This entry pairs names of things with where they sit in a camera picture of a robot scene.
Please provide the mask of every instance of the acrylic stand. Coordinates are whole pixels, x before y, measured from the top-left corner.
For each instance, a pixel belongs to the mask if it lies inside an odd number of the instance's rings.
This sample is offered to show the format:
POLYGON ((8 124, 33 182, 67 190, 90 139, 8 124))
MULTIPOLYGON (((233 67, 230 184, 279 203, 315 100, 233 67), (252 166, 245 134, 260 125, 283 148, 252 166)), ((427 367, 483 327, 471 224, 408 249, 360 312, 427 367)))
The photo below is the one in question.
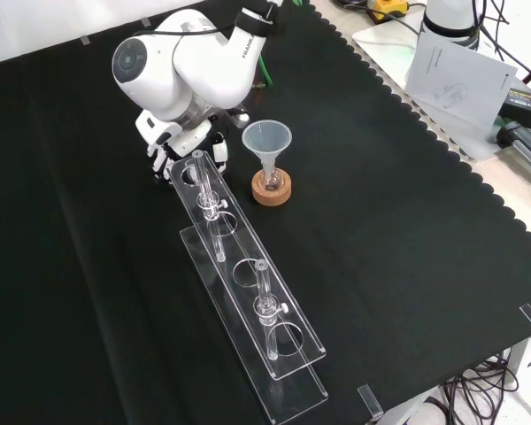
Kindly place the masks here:
POLYGON ((194 224, 181 238, 270 422, 325 401, 311 366, 325 348, 208 154, 194 151, 170 175, 194 224))

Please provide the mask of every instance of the glass test tube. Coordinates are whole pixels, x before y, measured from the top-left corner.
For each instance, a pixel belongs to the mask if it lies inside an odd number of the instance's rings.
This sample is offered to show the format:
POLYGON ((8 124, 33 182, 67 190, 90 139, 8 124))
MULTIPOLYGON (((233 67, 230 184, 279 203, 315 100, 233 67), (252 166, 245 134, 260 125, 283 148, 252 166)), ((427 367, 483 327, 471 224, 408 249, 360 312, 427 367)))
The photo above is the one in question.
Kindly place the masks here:
POLYGON ((259 318, 259 321, 264 325, 267 357, 270 360, 277 360, 277 336, 275 335, 275 328, 272 328, 277 321, 277 305, 272 297, 267 261, 259 259, 256 261, 254 268, 256 269, 256 277, 258 278, 258 311, 265 316, 271 315, 271 317, 259 318))

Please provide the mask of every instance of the black tablecloth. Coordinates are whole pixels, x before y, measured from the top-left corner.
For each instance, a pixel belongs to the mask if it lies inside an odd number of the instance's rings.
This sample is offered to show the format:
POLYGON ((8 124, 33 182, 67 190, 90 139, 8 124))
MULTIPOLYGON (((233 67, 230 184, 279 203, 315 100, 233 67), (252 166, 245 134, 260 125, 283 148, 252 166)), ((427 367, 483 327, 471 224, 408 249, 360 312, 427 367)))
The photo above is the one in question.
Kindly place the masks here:
MULTIPOLYGON (((217 26, 242 0, 198 5, 217 26)), ((358 424, 531 335, 531 234, 311 6, 286 2, 245 103, 286 123, 294 193, 226 179, 327 348, 329 400, 297 423, 358 424)), ((158 24, 164 16, 151 19, 158 24)), ((151 181, 111 57, 135 22, 0 64, 0 423, 265 423, 151 181)))

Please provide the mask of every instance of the gray floor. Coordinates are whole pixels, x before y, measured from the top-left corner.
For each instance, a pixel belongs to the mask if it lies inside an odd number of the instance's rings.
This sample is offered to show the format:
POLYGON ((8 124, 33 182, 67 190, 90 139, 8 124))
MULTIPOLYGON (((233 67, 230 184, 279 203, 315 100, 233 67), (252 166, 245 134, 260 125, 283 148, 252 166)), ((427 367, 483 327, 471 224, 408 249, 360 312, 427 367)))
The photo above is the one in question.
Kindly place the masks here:
MULTIPOLYGON (((435 390, 433 397, 443 400, 443 392, 435 390)), ((493 390, 490 396, 494 401, 499 400, 499 391, 493 390)), ((465 425, 479 425, 480 421, 470 411, 462 397, 458 398, 456 411, 465 425)), ((478 399, 478 406, 488 414, 488 405, 478 399)), ((444 414, 435 406, 425 403, 419 411, 408 421, 409 425, 444 425, 444 414)), ((519 377, 519 391, 505 393, 502 408, 496 420, 496 425, 528 425, 531 424, 531 367, 519 377)))

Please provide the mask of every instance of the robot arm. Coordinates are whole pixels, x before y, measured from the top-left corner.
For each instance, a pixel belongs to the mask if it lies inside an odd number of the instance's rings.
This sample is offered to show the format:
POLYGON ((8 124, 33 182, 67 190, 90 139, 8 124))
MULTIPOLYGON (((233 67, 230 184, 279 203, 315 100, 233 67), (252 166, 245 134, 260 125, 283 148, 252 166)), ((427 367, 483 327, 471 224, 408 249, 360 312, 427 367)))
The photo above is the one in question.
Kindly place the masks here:
POLYGON ((154 35, 125 40, 116 50, 112 71, 122 90, 158 120, 177 120, 193 93, 210 107, 229 109, 248 95, 259 54, 283 0, 266 2, 262 12, 242 9, 229 40, 199 11, 169 16, 154 35))
POLYGON ((226 168, 226 141, 209 118, 237 107, 248 95, 282 2, 265 1, 261 11, 242 9, 229 40, 201 12, 183 10, 154 34, 129 38, 117 48, 112 72, 143 108, 136 126, 149 145, 157 181, 167 180, 167 167, 205 140, 212 142, 210 153, 219 170, 226 168))

